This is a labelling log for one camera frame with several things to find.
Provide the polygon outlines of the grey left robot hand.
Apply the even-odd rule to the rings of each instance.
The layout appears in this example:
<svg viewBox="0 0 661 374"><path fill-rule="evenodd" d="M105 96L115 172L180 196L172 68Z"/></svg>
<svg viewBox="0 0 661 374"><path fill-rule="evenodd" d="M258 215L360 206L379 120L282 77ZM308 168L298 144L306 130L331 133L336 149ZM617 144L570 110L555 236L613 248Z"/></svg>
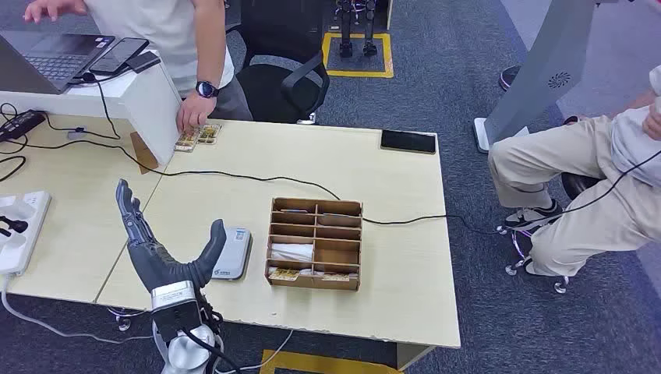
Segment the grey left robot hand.
<svg viewBox="0 0 661 374"><path fill-rule="evenodd" d="M210 240L197 259L181 263L155 238L140 210L140 201L133 197L123 178L118 180L115 199L128 235L129 257L148 291L179 281L191 281L195 289L201 289L210 282L227 238L222 219L210 226Z"/></svg>

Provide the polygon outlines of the standing person's left hand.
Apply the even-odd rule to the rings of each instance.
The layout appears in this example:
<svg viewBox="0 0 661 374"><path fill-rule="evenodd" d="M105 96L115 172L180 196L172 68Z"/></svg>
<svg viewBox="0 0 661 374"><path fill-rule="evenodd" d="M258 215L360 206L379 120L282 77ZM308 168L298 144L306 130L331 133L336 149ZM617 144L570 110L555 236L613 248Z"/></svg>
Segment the standing person's left hand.
<svg viewBox="0 0 661 374"><path fill-rule="evenodd" d="M212 111L216 108L216 97L202 97L191 91L182 101L176 115L176 125L180 133L194 132L204 126Z"/></svg>

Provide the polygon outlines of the seated person's left hand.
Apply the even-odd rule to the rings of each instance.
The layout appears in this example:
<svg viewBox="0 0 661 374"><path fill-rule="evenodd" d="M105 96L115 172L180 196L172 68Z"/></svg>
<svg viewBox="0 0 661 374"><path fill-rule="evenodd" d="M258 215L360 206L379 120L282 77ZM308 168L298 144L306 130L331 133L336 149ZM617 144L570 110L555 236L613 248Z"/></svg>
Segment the seated person's left hand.
<svg viewBox="0 0 661 374"><path fill-rule="evenodd" d="M642 123L642 130L651 139L661 140L660 113L655 103L649 105L649 113Z"/></svg>

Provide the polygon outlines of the standing person's right hand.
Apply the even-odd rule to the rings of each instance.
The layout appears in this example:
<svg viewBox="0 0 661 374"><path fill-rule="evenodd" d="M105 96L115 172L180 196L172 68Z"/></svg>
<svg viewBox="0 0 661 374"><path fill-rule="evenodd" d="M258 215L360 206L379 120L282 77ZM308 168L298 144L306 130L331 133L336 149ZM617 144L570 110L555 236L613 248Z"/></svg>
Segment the standing person's right hand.
<svg viewBox="0 0 661 374"><path fill-rule="evenodd" d="M87 5L83 0L36 0L30 2L24 12L26 23L39 23L42 19L55 22L60 16L75 14L87 15Z"/></svg>

